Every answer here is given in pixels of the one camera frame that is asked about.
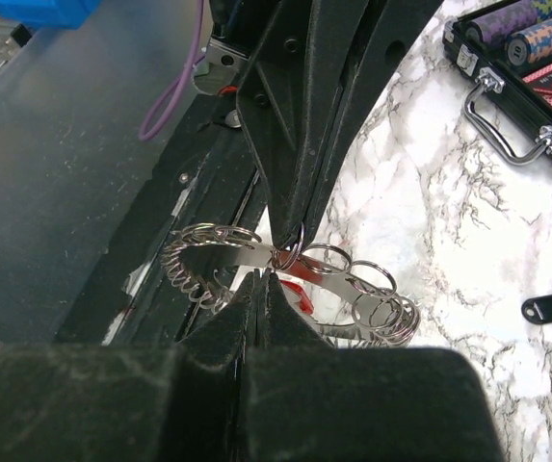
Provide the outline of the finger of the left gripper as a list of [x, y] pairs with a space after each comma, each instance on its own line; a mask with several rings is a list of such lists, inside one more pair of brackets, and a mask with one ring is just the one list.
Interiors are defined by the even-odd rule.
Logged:
[[284, 248], [304, 229], [335, 111], [237, 109], [267, 190], [273, 243]]
[[440, 1], [371, 1], [344, 67], [343, 93], [329, 130], [327, 153], [304, 214], [307, 236], [318, 232], [329, 197], [355, 137]]

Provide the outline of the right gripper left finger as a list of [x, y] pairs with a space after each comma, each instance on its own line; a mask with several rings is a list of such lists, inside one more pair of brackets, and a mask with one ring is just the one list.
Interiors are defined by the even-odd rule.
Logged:
[[168, 347], [0, 344], [0, 461], [231, 461], [250, 301]]

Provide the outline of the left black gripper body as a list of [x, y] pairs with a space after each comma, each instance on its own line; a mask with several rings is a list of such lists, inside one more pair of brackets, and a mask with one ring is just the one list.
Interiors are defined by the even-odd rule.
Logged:
[[277, 1], [237, 90], [242, 111], [369, 111], [438, 1]]

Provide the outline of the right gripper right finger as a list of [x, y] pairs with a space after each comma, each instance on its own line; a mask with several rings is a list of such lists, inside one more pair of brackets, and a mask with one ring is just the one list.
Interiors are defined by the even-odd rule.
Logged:
[[252, 278], [256, 345], [246, 353], [249, 461], [500, 461], [481, 380], [437, 347], [337, 349], [287, 302], [276, 275]]

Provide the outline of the red tag key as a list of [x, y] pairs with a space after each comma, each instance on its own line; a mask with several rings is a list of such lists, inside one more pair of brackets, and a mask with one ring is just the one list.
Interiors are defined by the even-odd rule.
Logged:
[[292, 276], [292, 279], [286, 279], [282, 275], [279, 282], [286, 295], [292, 297], [292, 305], [297, 307], [303, 314], [311, 316], [314, 313], [314, 306], [305, 291], [302, 281], [320, 286], [326, 276], [317, 272], [314, 266], [306, 265], [304, 262], [295, 263], [286, 275]]

